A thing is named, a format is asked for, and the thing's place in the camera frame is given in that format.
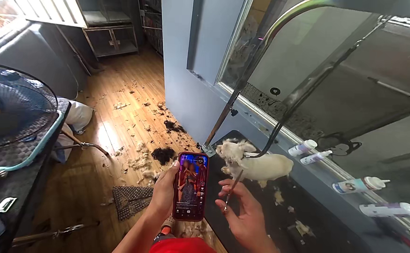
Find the floor mat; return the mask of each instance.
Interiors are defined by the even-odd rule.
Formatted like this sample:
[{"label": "floor mat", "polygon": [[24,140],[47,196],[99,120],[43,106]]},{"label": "floor mat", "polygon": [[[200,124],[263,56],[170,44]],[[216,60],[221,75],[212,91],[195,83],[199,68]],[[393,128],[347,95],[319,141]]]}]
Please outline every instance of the floor mat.
[{"label": "floor mat", "polygon": [[152,187],[113,187],[113,198],[118,213],[118,220],[125,221],[146,208],[152,200],[152,194]]}]

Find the spray bottle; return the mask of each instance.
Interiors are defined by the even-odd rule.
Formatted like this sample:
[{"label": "spray bottle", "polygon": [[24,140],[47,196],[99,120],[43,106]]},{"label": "spray bottle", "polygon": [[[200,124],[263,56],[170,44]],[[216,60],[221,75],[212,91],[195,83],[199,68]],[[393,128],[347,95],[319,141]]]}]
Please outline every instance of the spray bottle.
[{"label": "spray bottle", "polygon": [[323,160],[326,156],[329,156],[331,153],[333,153],[333,151],[331,151],[331,150],[315,153],[315,154],[312,154],[310,156],[307,156],[307,157],[304,157],[304,158],[300,159],[300,162],[305,164],[305,165],[306,164],[312,164],[314,162]]},{"label": "spray bottle", "polygon": [[410,204],[381,203],[360,205],[360,211],[369,217],[410,216]]},{"label": "spray bottle", "polygon": [[378,177],[366,176],[333,184],[333,189],[341,194],[365,192],[369,190],[381,190],[386,187],[390,180],[382,180]]},{"label": "spray bottle", "polygon": [[290,148],[288,150],[288,153],[292,156],[298,156],[300,154],[310,151],[311,149],[315,149],[316,147],[317,147],[316,141],[306,140],[298,144],[297,146]]}]

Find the bottle cap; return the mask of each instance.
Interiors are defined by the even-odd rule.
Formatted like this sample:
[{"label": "bottle cap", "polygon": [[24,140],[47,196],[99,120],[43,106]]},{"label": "bottle cap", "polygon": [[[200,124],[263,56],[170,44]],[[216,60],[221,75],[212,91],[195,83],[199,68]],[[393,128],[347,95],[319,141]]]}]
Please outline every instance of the bottle cap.
[{"label": "bottle cap", "polygon": [[327,151],[320,152],[319,154],[320,154],[321,156],[323,156],[323,157],[326,157],[327,155],[329,155],[329,154],[331,154],[331,153],[333,153],[333,151],[327,150]]},{"label": "bottle cap", "polygon": [[306,140],[303,142],[303,145],[305,145],[309,149],[315,149],[317,147],[316,141],[313,140]]},{"label": "bottle cap", "polygon": [[364,178],[364,180],[366,181],[366,183],[374,188],[374,190],[380,190],[383,189],[384,187],[386,187],[387,182],[390,182],[391,180],[382,180],[378,177],[371,177],[371,176],[367,176]]}]

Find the scissors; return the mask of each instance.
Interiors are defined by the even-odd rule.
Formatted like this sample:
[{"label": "scissors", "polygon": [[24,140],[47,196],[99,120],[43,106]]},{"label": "scissors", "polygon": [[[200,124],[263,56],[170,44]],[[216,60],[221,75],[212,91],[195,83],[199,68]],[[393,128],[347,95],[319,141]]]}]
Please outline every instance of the scissors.
[{"label": "scissors", "polygon": [[239,179],[241,178],[242,172],[244,170],[241,170],[241,172],[239,172],[238,177],[236,177],[235,183],[231,186],[230,191],[228,192],[227,195],[227,199],[225,200],[225,207],[224,207],[224,212],[227,211],[227,204],[228,204],[228,200],[230,199],[231,194],[233,193],[233,189],[235,188],[236,184],[239,182]]}]

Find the person in phone screen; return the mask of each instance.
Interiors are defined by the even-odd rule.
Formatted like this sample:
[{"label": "person in phone screen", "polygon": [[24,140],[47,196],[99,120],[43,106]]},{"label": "person in phone screen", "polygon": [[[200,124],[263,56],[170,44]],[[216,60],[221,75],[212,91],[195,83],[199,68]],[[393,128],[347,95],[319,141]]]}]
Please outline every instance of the person in phone screen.
[{"label": "person in phone screen", "polygon": [[196,172],[194,171],[194,164],[188,163],[188,169],[185,171],[187,175],[185,186],[183,187],[183,193],[181,195],[180,202],[192,203],[196,201],[196,189],[194,185],[196,184]]},{"label": "person in phone screen", "polygon": [[180,173],[178,175],[178,201],[181,202],[181,197],[183,195],[183,189],[185,188],[186,182],[188,180],[186,171],[189,168],[191,163],[189,160],[183,161],[183,164],[180,166]]},{"label": "person in phone screen", "polygon": [[196,161],[197,166],[199,167],[199,173],[197,174],[197,197],[202,195],[201,187],[205,186],[207,168],[204,165],[203,157],[198,157]]}]

